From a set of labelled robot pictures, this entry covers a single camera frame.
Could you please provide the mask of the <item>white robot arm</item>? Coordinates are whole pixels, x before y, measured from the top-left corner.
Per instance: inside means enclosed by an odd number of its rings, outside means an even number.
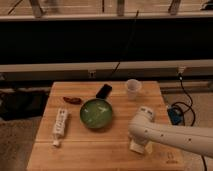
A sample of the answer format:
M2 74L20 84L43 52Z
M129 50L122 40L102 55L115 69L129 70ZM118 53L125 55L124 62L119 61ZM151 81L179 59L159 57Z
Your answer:
M213 128L175 126L155 122L156 113L141 106L129 123L132 140L144 146L153 141L213 158Z

